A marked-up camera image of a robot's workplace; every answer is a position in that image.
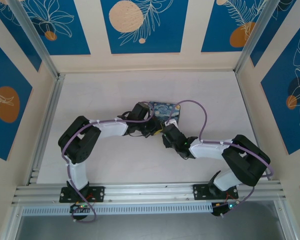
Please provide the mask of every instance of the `wall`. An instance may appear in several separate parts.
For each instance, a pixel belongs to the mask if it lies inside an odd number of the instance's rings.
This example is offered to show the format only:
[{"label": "wall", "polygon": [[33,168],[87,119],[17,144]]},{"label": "wall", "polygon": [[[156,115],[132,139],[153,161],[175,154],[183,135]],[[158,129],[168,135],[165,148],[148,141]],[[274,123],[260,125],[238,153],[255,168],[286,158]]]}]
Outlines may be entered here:
[{"label": "wall", "polygon": [[[233,69],[267,1],[38,2],[20,4],[58,70],[67,73]],[[246,11],[238,6],[241,2],[248,7]],[[233,15],[230,3],[239,14]],[[253,7],[254,14],[246,14]],[[46,12],[52,17],[47,19]]]},{"label": "wall", "polygon": [[[293,95],[288,86],[292,86],[292,76],[298,76],[295,69],[300,68],[293,58],[299,28],[300,0],[296,0],[256,66],[249,59],[238,77],[260,146],[271,158],[274,178],[280,179],[300,227],[300,102],[291,105],[290,100],[289,105],[288,100]],[[287,58],[290,50],[291,59]],[[285,114],[278,117],[281,110]]]},{"label": "wall", "polygon": [[[42,128],[44,115],[47,104],[54,85],[54,79],[48,73],[46,67],[41,64],[40,68],[36,69],[25,55],[24,51],[14,40],[10,32],[5,28],[5,25],[0,20],[0,48],[4,51],[15,67],[21,72],[23,77],[31,85],[31,94],[26,103],[23,112],[22,120],[18,125],[13,145],[5,157],[0,157],[0,232],[1,227],[5,227],[7,221],[7,211],[12,202],[16,186],[25,184],[28,178],[27,172],[31,167],[34,149],[37,139]],[[2,67],[0,73],[0,81],[4,82],[2,74],[12,71],[9,67]],[[18,81],[14,75],[12,81]],[[1,129],[2,134],[6,134],[5,129]]]}]

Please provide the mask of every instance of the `leaf illustration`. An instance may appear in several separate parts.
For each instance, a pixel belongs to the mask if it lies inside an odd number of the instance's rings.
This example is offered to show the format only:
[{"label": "leaf illustration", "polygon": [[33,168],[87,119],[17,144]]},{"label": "leaf illustration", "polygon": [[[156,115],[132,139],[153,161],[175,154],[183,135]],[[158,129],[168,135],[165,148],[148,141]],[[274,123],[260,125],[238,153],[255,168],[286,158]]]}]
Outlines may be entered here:
[{"label": "leaf illustration", "polygon": [[160,27],[161,22],[159,14],[167,10],[174,0],[169,0],[166,7],[163,7],[163,3],[167,1],[168,0],[135,0],[135,4],[142,12],[143,23],[135,31],[121,33],[121,36],[118,38],[123,39],[120,46],[128,43],[129,41],[133,41],[135,43],[139,39],[146,40],[151,35],[152,31],[154,32],[156,30],[156,26]]},{"label": "leaf illustration", "polygon": [[51,15],[50,20],[55,23],[60,24],[69,24],[74,20],[75,16],[70,15],[65,11],[55,11],[53,15]]},{"label": "leaf illustration", "polygon": [[246,1],[228,0],[224,5],[228,7],[230,17],[237,22],[238,26],[244,26],[248,23],[247,17],[249,16],[249,11],[246,6]]}]

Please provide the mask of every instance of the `robotic arm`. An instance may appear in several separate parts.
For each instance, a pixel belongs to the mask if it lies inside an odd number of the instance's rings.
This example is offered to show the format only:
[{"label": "robotic arm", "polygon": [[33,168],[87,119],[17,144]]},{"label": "robotic arm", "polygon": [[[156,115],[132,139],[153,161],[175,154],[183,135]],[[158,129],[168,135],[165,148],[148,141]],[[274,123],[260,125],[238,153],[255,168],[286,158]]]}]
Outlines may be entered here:
[{"label": "robotic arm", "polygon": [[147,114],[150,116],[149,107],[139,102],[132,111],[125,112],[115,120],[102,122],[97,120],[96,124],[91,124],[94,121],[79,116],[65,131],[58,145],[68,160],[68,175],[71,176],[71,180],[67,181],[67,188],[75,199],[79,201],[81,198],[76,190],[80,191],[84,198],[88,195],[89,181],[85,161],[97,140],[112,136],[126,136],[135,131],[140,131],[146,138],[162,132],[165,147],[173,148],[183,159],[225,160],[230,169],[217,172],[208,184],[208,190],[214,199],[222,199],[220,198],[222,194],[224,195],[229,188],[238,184],[254,187],[269,166],[269,157],[243,135],[237,135],[224,142],[199,140],[194,136],[187,138],[179,131],[176,122],[174,124],[166,122],[166,126],[162,126],[154,115],[145,121]]}]

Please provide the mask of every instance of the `purple cable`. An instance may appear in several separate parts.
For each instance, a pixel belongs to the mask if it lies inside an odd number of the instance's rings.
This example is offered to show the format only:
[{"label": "purple cable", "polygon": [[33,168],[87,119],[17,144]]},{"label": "purple cable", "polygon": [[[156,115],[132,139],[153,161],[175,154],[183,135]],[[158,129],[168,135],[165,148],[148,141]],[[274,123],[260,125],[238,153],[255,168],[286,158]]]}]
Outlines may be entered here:
[{"label": "purple cable", "polygon": [[202,110],[203,110],[203,112],[204,112],[204,116],[205,116],[205,118],[204,118],[204,123],[203,123],[203,127],[201,128],[201,131],[200,131],[200,133],[199,133],[199,140],[200,140],[202,143],[204,143],[204,144],[216,144],[216,145],[222,145],[222,144],[224,144],[224,145],[229,145],[229,146],[235,147],[235,148],[237,148],[237,149],[243,150],[243,151],[245,151],[247,154],[250,154],[250,155],[254,156],[256,159],[258,159],[260,162],[262,162],[262,163],[270,170],[270,173],[261,176],[262,178],[271,177],[271,176],[274,174],[274,172],[275,172],[274,169],[273,169],[273,168],[272,168],[272,167],[271,167],[271,166],[270,166],[270,165],[269,165],[262,157],[258,156],[258,155],[255,154],[254,152],[252,152],[252,151],[250,151],[250,150],[248,150],[248,149],[246,149],[246,148],[244,148],[244,147],[242,147],[242,146],[240,146],[240,145],[237,145],[237,144],[234,144],[234,143],[231,143],[231,142],[210,141],[210,140],[204,140],[204,139],[202,139],[202,133],[203,133],[203,131],[204,131],[206,125],[207,125],[207,121],[208,121],[208,114],[207,114],[207,111],[206,111],[206,109],[204,108],[204,106],[202,106],[202,105],[201,105],[199,102],[197,102],[197,101],[194,101],[194,100],[183,100],[183,101],[180,101],[180,102],[176,103],[176,104],[173,106],[172,110],[171,110],[171,113],[170,113],[170,115],[169,115],[169,118],[168,118],[167,122],[170,121],[170,119],[171,119],[171,117],[172,117],[172,114],[173,114],[174,111],[175,111],[175,107],[178,106],[179,104],[182,104],[182,103],[185,103],[185,102],[190,102],[190,103],[194,103],[194,104],[199,105],[200,108],[202,108]]},{"label": "purple cable", "polygon": [[[79,223],[92,223],[94,222],[96,219],[97,219],[97,213],[95,211],[95,209],[93,208],[93,206],[87,201],[87,199],[80,193],[80,191],[77,189],[77,187],[75,186],[74,182],[72,181],[72,178],[71,178],[71,173],[70,173],[70,161],[66,158],[65,156],[65,152],[67,150],[67,148],[69,147],[70,143],[85,129],[89,128],[90,126],[94,125],[94,124],[104,124],[104,123],[112,123],[112,122],[120,122],[120,123],[145,123],[147,121],[149,121],[155,114],[155,110],[154,110],[154,107],[149,103],[149,102],[146,102],[146,101],[142,101],[141,103],[143,104],[147,104],[148,106],[150,106],[151,108],[151,115],[145,119],[145,120],[122,120],[122,119],[110,119],[110,120],[103,120],[103,121],[95,121],[95,122],[91,122],[85,126],[83,126],[82,128],[80,128],[70,139],[69,141],[66,143],[66,145],[64,146],[62,152],[61,152],[61,156],[62,158],[66,161],[67,163],[67,173],[68,173],[68,177],[69,177],[69,181],[70,181],[70,184],[71,186],[73,187],[73,189],[76,191],[76,193],[80,196],[80,198],[89,206],[89,208],[92,210],[93,212],[93,219],[92,220],[89,220],[89,221],[81,221],[81,220],[78,220]],[[71,216],[74,219],[74,213],[76,211],[73,211]]]}]

